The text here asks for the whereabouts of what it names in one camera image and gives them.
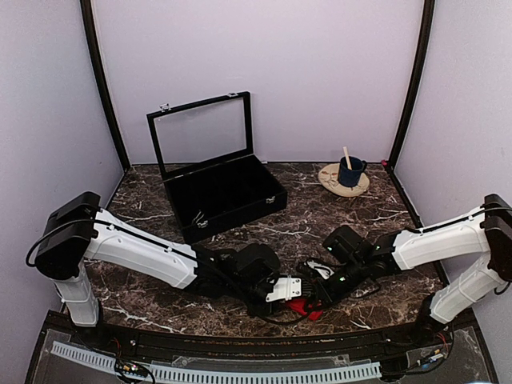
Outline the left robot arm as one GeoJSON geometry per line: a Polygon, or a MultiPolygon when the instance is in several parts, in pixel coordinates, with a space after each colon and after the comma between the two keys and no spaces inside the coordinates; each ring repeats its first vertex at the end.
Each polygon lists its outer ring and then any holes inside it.
{"type": "Polygon", "coordinates": [[[274,302],[302,293],[301,279],[281,274],[278,256],[264,244],[236,251],[170,242],[116,218],[99,200],[87,191],[54,211],[26,256],[28,267],[54,283],[73,324],[96,349],[107,348],[113,332],[100,321],[87,259],[134,270],[200,297],[236,298],[258,317],[271,314],[274,302]]]}

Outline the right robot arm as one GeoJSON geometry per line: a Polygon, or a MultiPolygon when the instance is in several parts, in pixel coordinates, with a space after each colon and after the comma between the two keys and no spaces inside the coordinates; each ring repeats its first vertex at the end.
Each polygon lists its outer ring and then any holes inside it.
{"type": "Polygon", "coordinates": [[[352,293],[367,279],[412,270],[463,255],[478,259],[451,284],[430,295],[408,330],[416,347],[427,346],[443,327],[489,292],[511,284],[511,207],[497,194],[467,214],[419,229],[404,229],[368,242],[349,226],[333,231],[324,247],[342,264],[324,281],[330,302],[352,293]]]}

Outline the red and beige sock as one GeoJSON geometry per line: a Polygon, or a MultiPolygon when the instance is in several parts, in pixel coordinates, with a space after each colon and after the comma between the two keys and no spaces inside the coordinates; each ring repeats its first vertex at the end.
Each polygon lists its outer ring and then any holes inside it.
{"type": "Polygon", "coordinates": [[[297,312],[313,322],[317,321],[322,315],[322,310],[313,310],[313,304],[306,298],[294,298],[286,302],[286,307],[297,312]]]}

